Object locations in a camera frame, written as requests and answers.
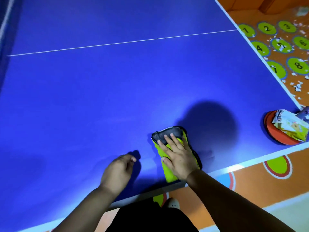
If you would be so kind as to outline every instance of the right hand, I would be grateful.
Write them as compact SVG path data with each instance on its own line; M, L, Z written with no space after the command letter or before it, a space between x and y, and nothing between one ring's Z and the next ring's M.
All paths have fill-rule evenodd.
M171 133L172 140L167 135L164 135L164 138L171 149L158 140L158 145L169 157L162 157L162 162L166 164L176 177L180 180L186 180L191 172L198 169L189 144L183 136L182 145L173 133Z

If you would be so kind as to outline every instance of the number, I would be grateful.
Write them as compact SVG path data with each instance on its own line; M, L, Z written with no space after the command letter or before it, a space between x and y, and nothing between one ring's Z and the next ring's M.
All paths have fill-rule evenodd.
M287 25L286 23L283 26L286 26L286 29L291 29L291 27Z
M303 69L303 66L301 66L299 63L294 63L294 65L298 68L298 69Z
M285 48L286 46L283 45L281 42L278 43L279 46L283 46L283 48Z
M306 42L304 42L303 40L300 40L299 43L302 44L303 46L307 45Z

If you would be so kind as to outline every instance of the painted floor game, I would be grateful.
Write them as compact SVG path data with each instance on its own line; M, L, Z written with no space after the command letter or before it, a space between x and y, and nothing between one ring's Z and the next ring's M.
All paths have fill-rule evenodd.
M161 161L157 140L170 129L185 135L199 168L260 207L309 190L305 9L228 11L221 0L2 2L0 231L52 230L126 153L138 164L116 208L162 189L151 195L160 205L174 197L199 230L214 226ZM295 175L301 187L263 198L261 179L292 186ZM116 212L104 214L98 232Z

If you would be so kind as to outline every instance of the table tennis table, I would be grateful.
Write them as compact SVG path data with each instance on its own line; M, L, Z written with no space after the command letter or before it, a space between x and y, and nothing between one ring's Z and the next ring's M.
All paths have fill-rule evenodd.
M263 127L301 108L217 0L9 0L0 62L0 231L66 217L132 152L112 207L167 184L151 133L179 125L220 175L307 147Z

